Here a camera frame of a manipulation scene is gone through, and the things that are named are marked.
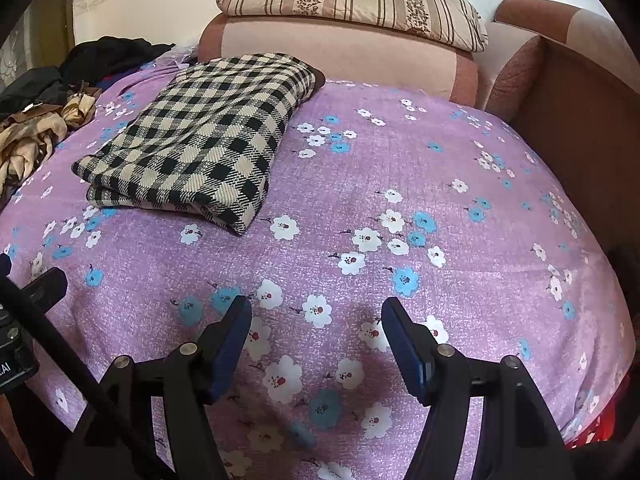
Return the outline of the black cream checked coat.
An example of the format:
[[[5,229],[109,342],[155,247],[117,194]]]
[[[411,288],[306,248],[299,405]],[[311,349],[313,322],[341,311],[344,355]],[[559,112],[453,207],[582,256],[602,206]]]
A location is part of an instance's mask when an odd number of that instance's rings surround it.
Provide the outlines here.
[[[196,64],[73,173],[94,206],[197,214],[241,236],[262,209],[288,123],[325,82],[282,53]]]

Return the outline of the brown beige patterned garment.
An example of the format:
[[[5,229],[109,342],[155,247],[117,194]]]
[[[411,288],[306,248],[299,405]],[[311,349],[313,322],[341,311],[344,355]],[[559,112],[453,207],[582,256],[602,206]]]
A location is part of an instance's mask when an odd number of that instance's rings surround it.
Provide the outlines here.
[[[37,104],[1,124],[1,207],[68,136],[92,121],[102,90],[83,86],[65,105]]]

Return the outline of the purple floral bed sheet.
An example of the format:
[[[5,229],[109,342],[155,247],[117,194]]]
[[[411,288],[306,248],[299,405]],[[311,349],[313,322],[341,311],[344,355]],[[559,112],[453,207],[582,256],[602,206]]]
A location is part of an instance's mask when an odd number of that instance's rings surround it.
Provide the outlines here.
[[[604,252],[551,171],[494,116],[421,92],[329,82],[293,116],[243,235],[198,214],[96,208],[73,174],[203,65],[163,58],[3,209],[12,278],[70,281],[50,312],[93,373],[157,358],[248,297],[228,399],[209,418],[235,479],[398,479],[426,413],[380,322],[400,299],[441,344],[520,358],[564,438],[603,412],[634,336]]]

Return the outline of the pink padded headboard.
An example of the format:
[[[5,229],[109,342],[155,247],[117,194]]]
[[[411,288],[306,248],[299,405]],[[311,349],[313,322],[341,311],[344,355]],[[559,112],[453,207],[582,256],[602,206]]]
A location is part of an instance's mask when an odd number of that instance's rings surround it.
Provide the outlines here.
[[[288,53],[329,78],[422,89],[506,122],[546,105],[638,118],[639,63],[608,18],[552,0],[503,0],[487,31],[486,50],[472,54],[369,25],[218,15],[198,58]]]

